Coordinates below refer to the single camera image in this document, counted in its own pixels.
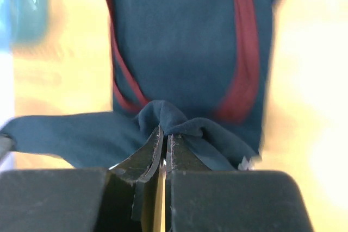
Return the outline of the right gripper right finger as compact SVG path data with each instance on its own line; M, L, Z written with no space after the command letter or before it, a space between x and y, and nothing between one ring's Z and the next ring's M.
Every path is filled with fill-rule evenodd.
M180 171L210 171L187 146L179 134L167 137L166 173Z

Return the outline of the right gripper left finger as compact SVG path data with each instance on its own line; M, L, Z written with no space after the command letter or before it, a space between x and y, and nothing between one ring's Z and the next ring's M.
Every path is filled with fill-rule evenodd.
M163 139L163 130L156 127L140 149L109 169L134 189L130 204L132 221L151 219L154 214Z

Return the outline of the navy blue tank top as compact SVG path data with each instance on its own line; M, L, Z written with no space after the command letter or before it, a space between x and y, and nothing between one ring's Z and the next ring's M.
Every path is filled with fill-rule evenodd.
M256 156L274 0L106 0L113 110L23 116L1 130L15 150L112 167L156 127L213 170Z

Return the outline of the teal plastic bin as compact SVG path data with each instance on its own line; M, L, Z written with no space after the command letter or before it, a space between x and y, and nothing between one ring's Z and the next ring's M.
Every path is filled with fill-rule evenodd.
M1 0L1 49L39 42L48 29L49 0Z

